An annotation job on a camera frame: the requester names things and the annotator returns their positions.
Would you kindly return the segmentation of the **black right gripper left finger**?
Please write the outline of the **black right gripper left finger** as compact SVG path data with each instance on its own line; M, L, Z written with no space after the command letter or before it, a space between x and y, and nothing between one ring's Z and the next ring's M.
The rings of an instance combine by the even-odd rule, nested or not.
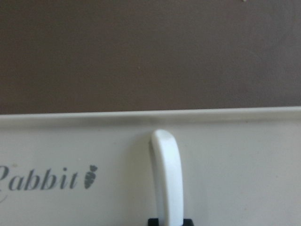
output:
M150 218L147 221L147 226L159 226L158 218Z

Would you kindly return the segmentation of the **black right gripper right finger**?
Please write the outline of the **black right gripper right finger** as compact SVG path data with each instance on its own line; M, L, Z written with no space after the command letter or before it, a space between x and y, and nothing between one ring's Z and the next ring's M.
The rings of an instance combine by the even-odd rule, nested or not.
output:
M193 220L190 218L185 218L183 220L183 226L193 226Z

